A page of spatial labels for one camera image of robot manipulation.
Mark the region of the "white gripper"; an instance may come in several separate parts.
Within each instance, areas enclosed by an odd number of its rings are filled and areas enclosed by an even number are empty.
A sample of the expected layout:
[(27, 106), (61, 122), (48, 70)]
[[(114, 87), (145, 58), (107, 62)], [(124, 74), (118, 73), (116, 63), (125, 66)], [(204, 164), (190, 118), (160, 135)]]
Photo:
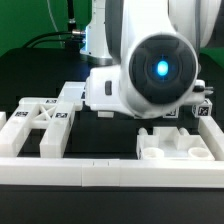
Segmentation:
[(190, 88), (172, 103), (148, 102), (133, 86), (119, 65), (93, 68), (86, 80), (85, 103), (93, 111), (123, 114), (167, 114), (182, 105), (204, 102), (214, 89), (203, 80), (194, 79)]

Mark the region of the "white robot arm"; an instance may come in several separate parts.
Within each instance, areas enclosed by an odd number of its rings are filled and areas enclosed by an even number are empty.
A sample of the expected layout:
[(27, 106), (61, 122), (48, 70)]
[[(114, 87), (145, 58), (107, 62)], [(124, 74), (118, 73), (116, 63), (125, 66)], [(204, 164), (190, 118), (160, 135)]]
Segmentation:
[(92, 0), (83, 57), (98, 66), (86, 81), (93, 111), (156, 118), (200, 104), (199, 50), (222, 0)]

